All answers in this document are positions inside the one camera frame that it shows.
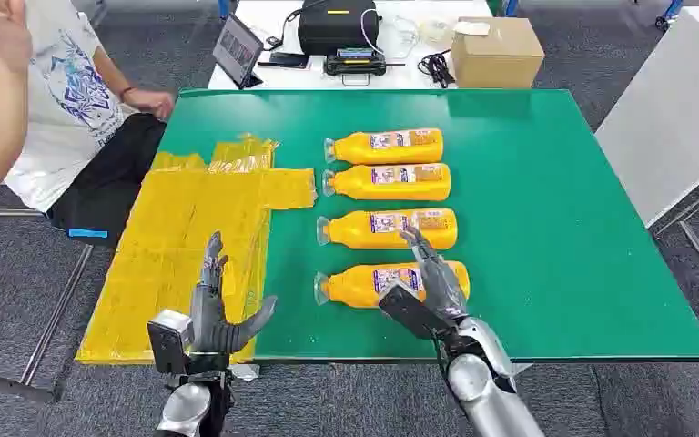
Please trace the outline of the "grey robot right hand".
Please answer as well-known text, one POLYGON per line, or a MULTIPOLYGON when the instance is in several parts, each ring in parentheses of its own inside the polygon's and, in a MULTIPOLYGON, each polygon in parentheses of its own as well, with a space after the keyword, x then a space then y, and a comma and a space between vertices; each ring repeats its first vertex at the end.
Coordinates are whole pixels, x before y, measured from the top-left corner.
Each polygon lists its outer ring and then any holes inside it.
POLYGON ((425 306, 440 319, 459 324, 468 316, 468 311, 456 274, 418 229, 407 226, 400 235, 417 260, 426 292, 425 306))

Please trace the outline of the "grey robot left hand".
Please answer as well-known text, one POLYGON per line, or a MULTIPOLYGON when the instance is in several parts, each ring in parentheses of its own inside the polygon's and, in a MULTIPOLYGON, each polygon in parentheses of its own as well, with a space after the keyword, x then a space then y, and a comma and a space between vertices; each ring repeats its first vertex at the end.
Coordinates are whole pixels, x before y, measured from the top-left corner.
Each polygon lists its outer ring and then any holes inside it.
POLYGON ((227 320, 222 297, 223 268, 228 261, 222 255, 223 242, 215 231, 205 247, 198 283, 192 294, 189 317, 194 324, 195 354, 230 355, 241 351, 272 318, 278 297, 268 296, 251 317, 239 323, 227 320))

